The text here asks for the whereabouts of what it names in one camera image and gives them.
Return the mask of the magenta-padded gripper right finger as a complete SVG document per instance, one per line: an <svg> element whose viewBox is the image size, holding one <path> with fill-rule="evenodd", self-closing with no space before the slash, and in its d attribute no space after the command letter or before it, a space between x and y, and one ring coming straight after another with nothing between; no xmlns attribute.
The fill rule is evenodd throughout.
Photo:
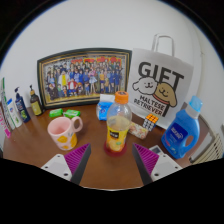
<svg viewBox="0 0 224 224"><path fill-rule="evenodd" d="M163 153L158 145L146 148L134 143L132 154L143 185L152 183L182 169L171 157Z"/></svg>

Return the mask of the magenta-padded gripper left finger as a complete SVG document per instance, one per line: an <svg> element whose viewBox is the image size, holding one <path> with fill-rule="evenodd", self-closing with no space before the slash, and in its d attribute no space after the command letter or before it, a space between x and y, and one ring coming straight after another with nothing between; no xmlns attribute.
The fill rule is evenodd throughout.
<svg viewBox="0 0 224 224"><path fill-rule="evenodd" d="M91 144L87 143L66 155L56 154L42 169L79 185L91 154Z"/></svg>

